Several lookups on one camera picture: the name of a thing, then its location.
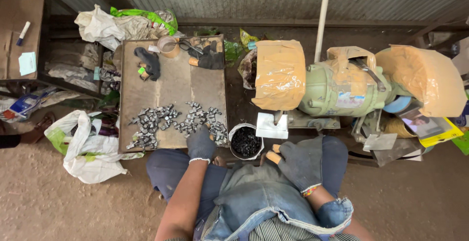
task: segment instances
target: forearm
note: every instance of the forearm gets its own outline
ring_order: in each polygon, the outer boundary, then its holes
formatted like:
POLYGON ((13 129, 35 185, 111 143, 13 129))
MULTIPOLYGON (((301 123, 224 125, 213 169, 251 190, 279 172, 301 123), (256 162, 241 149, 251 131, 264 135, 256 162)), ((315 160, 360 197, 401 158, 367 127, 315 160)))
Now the forearm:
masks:
POLYGON ((306 200, 313 208, 313 211, 317 212, 323 204, 334 201, 335 198, 322 185, 319 185, 312 194, 306 197, 306 200))
POLYGON ((207 167, 205 160, 189 164, 161 218, 156 241, 175 237, 192 239, 207 167))
MULTIPOLYGON (((327 202, 334 201, 335 198, 329 194, 329 192, 322 186, 319 185, 316 190, 313 191, 312 194, 306 197, 311 208, 314 212, 317 212, 321 206, 323 206, 327 202)), ((361 241, 373 241, 373 237, 371 236, 370 232, 368 232, 361 224, 352 219, 350 225, 347 226, 342 233, 348 233, 360 238, 361 241)))

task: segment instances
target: white pole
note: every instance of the white pole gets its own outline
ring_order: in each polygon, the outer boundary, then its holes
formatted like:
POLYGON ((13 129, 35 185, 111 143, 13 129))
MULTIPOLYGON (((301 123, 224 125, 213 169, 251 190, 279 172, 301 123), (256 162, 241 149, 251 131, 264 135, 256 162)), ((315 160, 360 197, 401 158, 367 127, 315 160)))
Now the white pole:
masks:
POLYGON ((316 52, 314 52, 314 62, 317 63, 321 58, 322 38, 324 34, 325 15, 327 13, 327 3, 329 0, 323 0, 321 4, 320 23, 318 26, 318 38, 316 39, 316 52))

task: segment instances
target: photo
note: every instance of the photo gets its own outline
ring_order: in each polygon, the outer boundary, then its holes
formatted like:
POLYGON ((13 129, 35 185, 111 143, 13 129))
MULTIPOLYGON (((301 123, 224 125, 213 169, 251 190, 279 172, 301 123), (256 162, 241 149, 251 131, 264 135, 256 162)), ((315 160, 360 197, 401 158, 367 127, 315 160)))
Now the photo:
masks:
POLYGON ((446 122, 443 126, 439 125, 441 121, 438 118, 424 116, 417 105, 410 105, 404 112, 398 114, 406 126, 415 133, 420 139, 436 136, 445 132, 446 122))

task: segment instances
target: brown plastic wrap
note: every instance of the brown plastic wrap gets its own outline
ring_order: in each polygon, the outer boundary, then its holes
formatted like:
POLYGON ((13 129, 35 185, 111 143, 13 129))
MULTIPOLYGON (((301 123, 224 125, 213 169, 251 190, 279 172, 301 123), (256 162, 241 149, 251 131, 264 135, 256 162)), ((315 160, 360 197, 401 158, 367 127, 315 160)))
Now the brown plastic wrap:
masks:
POLYGON ((305 93, 306 68, 298 41, 258 41, 256 97, 258 107, 292 110, 305 93))
POLYGON ((376 54, 377 65, 391 80, 402 84, 424 104, 427 117, 457 117, 466 105, 466 94, 450 58, 436 51, 391 45, 376 54))
POLYGON ((367 57, 367 66, 376 73, 375 55, 357 46, 329 48, 325 63, 334 71, 332 79, 337 85, 350 85, 350 95, 365 95, 368 85, 376 82, 367 72, 349 63, 355 57, 367 57))

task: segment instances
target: denim apron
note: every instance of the denim apron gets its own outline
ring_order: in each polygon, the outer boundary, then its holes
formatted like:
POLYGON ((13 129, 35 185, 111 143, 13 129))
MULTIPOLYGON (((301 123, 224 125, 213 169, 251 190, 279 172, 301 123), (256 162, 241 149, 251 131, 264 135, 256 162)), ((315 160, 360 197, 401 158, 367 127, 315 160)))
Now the denim apron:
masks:
MULTIPOLYGON (((315 139, 318 146, 312 150, 322 150, 322 137, 315 139)), ((314 214, 294 185, 275 164, 268 162, 259 167, 246 165, 228 171, 220 195, 214 200, 220 206, 217 220, 204 241, 237 238, 248 241, 252 230, 274 216, 322 240, 328 240, 350 224, 353 207, 347 198, 325 203, 314 214)))

